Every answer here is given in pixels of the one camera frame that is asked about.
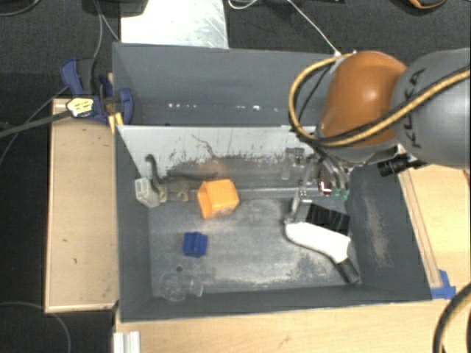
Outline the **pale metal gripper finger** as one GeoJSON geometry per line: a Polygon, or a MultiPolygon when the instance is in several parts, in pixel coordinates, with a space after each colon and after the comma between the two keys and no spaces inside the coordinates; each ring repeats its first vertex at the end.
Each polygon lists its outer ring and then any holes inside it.
{"type": "Polygon", "coordinates": [[[297,218],[297,214],[300,211],[301,206],[304,204],[310,204],[310,203],[311,203],[311,197],[309,196],[309,192],[306,189],[297,190],[291,201],[290,210],[284,218],[284,223],[285,224],[293,223],[297,218]]]}
{"type": "Polygon", "coordinates": [[[283,161],[283,180],[301,181],[305,172],[305,149],[287,148],[283,161]]]}

